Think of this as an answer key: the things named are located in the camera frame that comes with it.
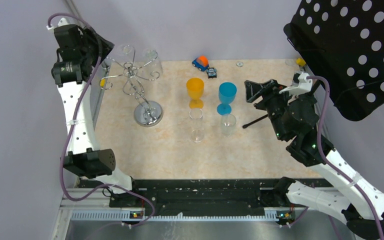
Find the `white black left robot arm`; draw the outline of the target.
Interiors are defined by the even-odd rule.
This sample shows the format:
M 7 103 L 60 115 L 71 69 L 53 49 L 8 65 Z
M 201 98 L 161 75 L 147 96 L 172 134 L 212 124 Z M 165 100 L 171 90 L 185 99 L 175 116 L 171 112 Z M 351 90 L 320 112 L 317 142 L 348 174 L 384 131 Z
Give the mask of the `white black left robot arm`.
M 66 17 L 61 14 L 57 26 L 50 22 L 46 26 L 58 44 L 51 75 L 63 103 L 67 129 L 59 160 L 60 186 L 66 194 L 64 171 L 68 171 L 103 183 L 115 194 L 121 194 L 127 206 L 134 207 L 140 202 L 141 194 L 133 188 L 132 177 L 117 167 L 114 151 L 101 149 L 91 111 L 92 81 L 115 45 L 90 25 L 71 24 Z

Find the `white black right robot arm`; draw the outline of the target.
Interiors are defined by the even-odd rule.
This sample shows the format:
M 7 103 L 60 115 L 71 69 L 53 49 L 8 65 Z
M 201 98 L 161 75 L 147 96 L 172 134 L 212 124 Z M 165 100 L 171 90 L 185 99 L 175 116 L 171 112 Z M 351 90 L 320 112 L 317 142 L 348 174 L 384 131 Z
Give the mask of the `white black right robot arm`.
M 337 191 L 330 194 L 283 177 L 275 186 L 273 200 L 312 208 L 345 224 L 365 240 L 384 239 L 384 193 L 369 183 L 341 156 L 321 130 L 327 109 L 317 114 L 313 81 L 323 83 L 325 98 L 329 82 L 321 76 L 304 76 L 285 86 L 272 79 L 264 83 L 246 80 L 246 101 L 266 111 L 275 136 L 288 142 L 286 150 L 305 167 L 319 173 Z

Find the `blue plastic wine glass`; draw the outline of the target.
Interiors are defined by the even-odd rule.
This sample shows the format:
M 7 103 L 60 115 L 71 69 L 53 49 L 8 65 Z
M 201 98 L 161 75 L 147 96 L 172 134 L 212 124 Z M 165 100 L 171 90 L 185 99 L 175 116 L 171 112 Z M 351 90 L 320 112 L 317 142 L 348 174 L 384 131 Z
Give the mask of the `blue plastic wine glass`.
M 230 104 L 235 100 L 236 94 L 237 87 L 232 82 L 224 82 L 219 86 L 218 99 L 220 104 L 216 108 L 219 115 L 223 116 L 232 112 Z

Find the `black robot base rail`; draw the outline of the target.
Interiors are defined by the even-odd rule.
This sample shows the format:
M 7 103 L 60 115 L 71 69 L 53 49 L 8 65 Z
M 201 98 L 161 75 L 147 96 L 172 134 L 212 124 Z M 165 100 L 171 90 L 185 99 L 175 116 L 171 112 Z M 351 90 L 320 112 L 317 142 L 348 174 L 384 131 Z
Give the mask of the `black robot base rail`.
M 276 195 L 277 178 L 263 179 L 142 179 L 133 182 L 133 192 L 115 194 L 111 208 L 138 208 L 139 216 L 245 217 L 263 216 L 266 208 L 296 210 L 297 204 Z

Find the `yellow plastic wine glass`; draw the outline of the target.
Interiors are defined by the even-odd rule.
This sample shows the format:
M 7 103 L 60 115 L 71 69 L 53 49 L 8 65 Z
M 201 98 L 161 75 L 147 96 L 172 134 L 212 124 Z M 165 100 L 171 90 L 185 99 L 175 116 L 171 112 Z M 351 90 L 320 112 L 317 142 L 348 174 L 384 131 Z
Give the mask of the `yellow plastic wine glass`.
M 197 77 L 190 78 L 186 82 L 187 94 L 190 97 L 189 107 L 191 109 L 202 109 L 204 107 L 204 102 L 201 100 L 204 94 L 204 86 L 204 81 Z

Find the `clear wine glass front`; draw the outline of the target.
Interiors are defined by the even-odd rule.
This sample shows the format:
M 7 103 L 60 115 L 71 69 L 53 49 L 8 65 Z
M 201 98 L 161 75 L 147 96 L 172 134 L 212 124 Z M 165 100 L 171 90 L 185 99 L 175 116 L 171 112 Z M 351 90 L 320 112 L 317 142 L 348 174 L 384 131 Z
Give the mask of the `clear wine glass front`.
M 233 114 L 224 114 L 221 117 L 220 129 L 225 137 L 231 136 L 236 129 L 237 119 Z

